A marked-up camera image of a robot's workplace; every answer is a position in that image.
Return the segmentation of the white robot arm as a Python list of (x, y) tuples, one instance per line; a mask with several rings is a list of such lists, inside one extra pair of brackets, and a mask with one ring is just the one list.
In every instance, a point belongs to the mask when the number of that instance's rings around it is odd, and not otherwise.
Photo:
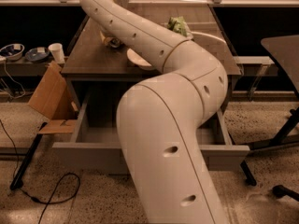
[(160, 73), (130, 88), (117, 109), (121, 149), (148, 221), (229, 224), (196, 136), (225, 100), (221, 62), (127, 10), (128, 0), (79, 1), (105, 32)]

